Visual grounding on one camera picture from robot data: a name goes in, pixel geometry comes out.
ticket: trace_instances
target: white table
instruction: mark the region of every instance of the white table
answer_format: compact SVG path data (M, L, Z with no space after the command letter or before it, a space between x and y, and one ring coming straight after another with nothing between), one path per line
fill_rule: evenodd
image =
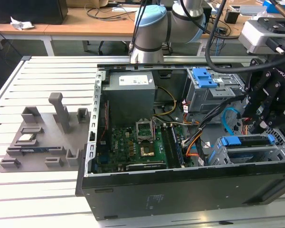
M220 57L216 62L242 62L248 57ZM201 57L167 57L167 62L203 63ZM124 63L127 57L33 57L21 61L0 90L0 161L18 130L26 105L53 112L51 92L62 92L68 111L89 108L97 63ZM75 196L77 171L0 173L0 228L74 227L285 227L285 195L266 206L97 222L84 197Z

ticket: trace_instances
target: wooden desk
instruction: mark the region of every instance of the wooden desk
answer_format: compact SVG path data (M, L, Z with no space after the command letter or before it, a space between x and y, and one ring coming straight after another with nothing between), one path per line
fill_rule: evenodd
M122 12L100 12L98 17L110 17ZM135 13L128 14L134 20ZM102 21L87 16L84 8L69 9L67 17L62 25L49 25L45 29L46 35L62 36L126 36L131 37L134 30L134 22L127 16L125 20Z
M225 6L229 5L261 5L255 0L234 0ZM226 11L223 12L221 20L224 20ZM100 12L97 16L109 17L112 15L120 14L120 12ZM134 20L135 13L129 14L129 17ZM44 42L44 45L49 56L54 56L52 47L52 40L97 40L97 41L130 41L133 34L134 22L127 16L123 15L125 20L120 21L101 21L87 16L83 8L69 8L68 15L62 25L35 25L35 28L19 31L14 29L9 24L0 24L0 32L7 39L38 39ZM246 20L250 19L249 16L239 16L236 24L229 24L232 29L231 36L238 36L243 28ZM219 26L226 27L224 24L219 23ZM207 43L209 35L203 34L198 41L201 45L199 47L198 55L204 54L204 47ZM237 42L237 40L226 40L228 43ZM87 50L86 42L83 42L84 50Z

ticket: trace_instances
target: computer case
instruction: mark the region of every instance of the computer case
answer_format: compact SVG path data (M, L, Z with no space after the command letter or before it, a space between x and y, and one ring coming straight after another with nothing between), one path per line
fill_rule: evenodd
M167 90L172 91L172 88L175 87L174 74L169 74L168 70L186 72L187 68L192 69L192 67L198 67L198 65L98 65L94 109L91 114L95 117L91 118L90 132L94 135L100 135L103 132L101 130L100 134L97 133L99 132L97 129L100 128L97 119L104 119L100 116L102 108L99 104L101 96L104 96L102 88L108 85L110 77L115 75L114 72L125 74L128 69L133 75L138 75L142 72L147 74L147 71L158 70L158 74L152 74L155 85L164 86ZM177 76L179 79L181 77L187 79L185 84L178 80L178 84L181 83L185 90L186 88L190 89L186 86L190 77L187 77L186 74L183 76L177 74ZM236 78L239 80L244 77L245 74L242 74L237 75ZM231 80L229 84L231 87L235 86ZM207 132L206 130L203 133L205 141L211 141L211 137L215 138L215 135L218 137L224 135L224 133L220 134L222 128L217 128L215 124L210 124ZM285 149L285 136L278 129L271 129L267 133L274 135L276 145L283 146ZM285 194L285 160L134 172L124 170L114 173L93 173L91 172L93 167L99 168L99 163L97 164L96 161L97 154L105 154L105 150L107 150L105 148L97 151L99 146L100 144L96 147L95 140L94 142L88 140L87 152L83 154L76 186L76 195L84 195L96 220L265 205Z
M0 0L0 24L10 17L33 24L62 24L67 16L66 0Z

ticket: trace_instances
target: orange wire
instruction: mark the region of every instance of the orange wire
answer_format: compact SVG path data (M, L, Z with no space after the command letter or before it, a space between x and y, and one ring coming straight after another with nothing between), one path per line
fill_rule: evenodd
M191 124L192 122L186 121L186 116L187 116L187 114L188 114L188 113L185 113L185 115L184 115L184 117L183 117L183 121L184 121L185 124Z
M192 143L190 144L190 146L188 147L187 149L187 152L186 152L186 156L198 156L199 154L198 153L189 153L191 147L193 146L193 144L195 143L195 141L197 141L197 139L201 136L202 133L200 133L198 136L196 136L196 138L192 141Z

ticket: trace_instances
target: yellow wire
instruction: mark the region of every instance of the yellow wire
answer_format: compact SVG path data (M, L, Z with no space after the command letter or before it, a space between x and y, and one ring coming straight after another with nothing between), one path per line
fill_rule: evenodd
M155 116L157 116L157 115L168 115L168 114L172 113L172 112L175 110L175 108L176 108L176 100L175 100L175 98L173 97L173 95L172 95L168 90L166 90L164 87L161 87L161 86L158 86L158 87L159 87L160 89L164 90L167 94L169 94L170 97L172 97L173 102L174 102L174 106L173 106L173 108L172 108L170 111L167 111L167 112L165 112L165 113L158 113L158 114L154 114L154 115L155 115Z

